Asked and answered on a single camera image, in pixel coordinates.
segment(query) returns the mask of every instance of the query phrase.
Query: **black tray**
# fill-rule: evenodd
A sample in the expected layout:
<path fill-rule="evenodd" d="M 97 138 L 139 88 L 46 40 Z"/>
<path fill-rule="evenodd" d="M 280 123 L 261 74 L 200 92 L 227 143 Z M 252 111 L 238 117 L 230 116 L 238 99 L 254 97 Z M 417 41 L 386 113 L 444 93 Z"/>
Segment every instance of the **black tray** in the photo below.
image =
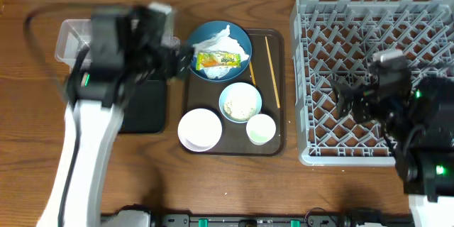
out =
<path fill-rule="evenodd" d="M 284 41 L 282 36 L 272 29 L 245 29 L 245 31 L 253 45 L 251 62 L 255 83 L 260 95 L 262 95 L 262 113 L 275 120 L 275 136 L 264 145 L 254 145 L 249 141 L 246 134 L 246 123 L 233 123 L 226 119 L 219 110 L 219 96 L 228 85 L 236 82 L 252 84 L 249 67 L 239 77 L 223 83 L 205 81 L 191 72 L 185 86 L 183 114 L 198 108 L 212 110 L 221 119 L 223 128 L 220 141 L 212 149 L 197 154 L 274 156 L 285 147 Z M 276 104 L 265 36 L 270 46 L 280 109 L 277 108 Z M 186 149 L 183 145 L 181 146 L 187 152 L 196 153 Z"/>

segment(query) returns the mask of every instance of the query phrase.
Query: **wooden chopstick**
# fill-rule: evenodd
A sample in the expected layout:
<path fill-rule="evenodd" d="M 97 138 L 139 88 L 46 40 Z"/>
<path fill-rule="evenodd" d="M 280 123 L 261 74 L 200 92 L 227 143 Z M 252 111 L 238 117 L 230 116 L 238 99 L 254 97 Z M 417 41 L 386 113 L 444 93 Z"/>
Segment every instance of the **wooden chopstick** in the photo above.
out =
<path fill-rule="evenodd" d="M 267 52 L 268 52 L 268 62 L 270 62 L 270 71 L 271 71 L 271 78 L 272 78 L 272 85 L 275 89 L 275 96 L 276 96 L 276 104 L 277 108 L 281 108 L 281 104 L 279 103 L 279 94 L 277 93 L 277 86 L 276 86 L 276 79 L 275 79 L 275 70 L 272 68 L 272 61 L 271 61 L 271 54 L 270 54 L 270 46 L 268 46 L 268 38 L 265 36 L 265 42 L 267 43 Z"/>
<path fill-rule="evenodd" d="M 249 62 L 249 70 L 250 70 L 250 77 L 253 79 L 254 87 L 256 87 L 252 61 Z"/>

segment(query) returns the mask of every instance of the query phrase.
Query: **blue bowl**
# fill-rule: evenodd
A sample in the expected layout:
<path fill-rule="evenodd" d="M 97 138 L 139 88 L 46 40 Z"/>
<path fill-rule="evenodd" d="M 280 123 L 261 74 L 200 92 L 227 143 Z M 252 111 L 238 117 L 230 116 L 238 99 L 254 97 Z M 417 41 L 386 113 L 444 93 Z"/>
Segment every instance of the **blue bowl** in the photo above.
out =
<path fill-rule="evenodd" d="M 191 71 L 198 77 L 210 81 L 210 82 L 227 82 L 238 75 L 240 75 L 246 68 L 248 68 L 248 65 L 250 63 L 250 59 L 253 55 L 253 46 L 250 43 L 250 39 L 248 34 L 239 26 L 227 22 L 227 21 L 212 21 L 205 23 L 202 26 L 199 26 L 192 34 L 190 35 L 189 39 L 187 40 L 188 45 L 193 45 L 195 43 L 200 43 L 205 40 L 208 40 L 212 37 L 214 37 L 217 33 L 221 32 L 222 30 L 226 29 L 227 25 L 230 25 L 230 37 L 237 40 L 240 46 L 244 49 L 246 54 L 249 55 L 249 60 L 248 61 L 243 61 L 241 62 L 241 67 L 237 68 L 232 68 L 230 71 L 224 75 L 222 78 L 215 78 L 215 79 L 209 79 L 205 71 L 203 70 L 196 70 L 196 56 L 193 57 L 192 59 L 192 64 L 191 64 Z"/>

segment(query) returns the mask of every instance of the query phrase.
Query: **yellow snack package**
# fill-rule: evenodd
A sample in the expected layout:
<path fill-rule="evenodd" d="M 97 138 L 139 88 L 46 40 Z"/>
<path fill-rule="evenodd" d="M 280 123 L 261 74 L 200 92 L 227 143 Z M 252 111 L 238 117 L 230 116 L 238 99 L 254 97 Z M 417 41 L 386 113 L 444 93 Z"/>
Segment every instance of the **yellow snack package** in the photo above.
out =
<path fill-rule="evenodd" d="M 196 70 L 210 67 L 240 67 L 241 56 L 228 52 L 199 52 L 197 53 Z"/>

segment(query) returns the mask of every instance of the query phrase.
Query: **white plastic crate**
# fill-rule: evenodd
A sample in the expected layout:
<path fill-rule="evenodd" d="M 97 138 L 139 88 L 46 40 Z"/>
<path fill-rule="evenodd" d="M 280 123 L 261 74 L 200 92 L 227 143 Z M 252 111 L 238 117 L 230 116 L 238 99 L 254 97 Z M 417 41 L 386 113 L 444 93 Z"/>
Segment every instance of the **white plastic crate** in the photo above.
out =
<path fill-rule="evenodd" d="M 297 0 L 290 16 L 299 159 L 305 165 L 392 166 L 380 125 L 337 119 L 330 81 L 369 84 L 367 64 L 399 48 L 415 67 L 454 62 L 454 0 Z M 426 74 L 412 71 L 418 84 Z"/>

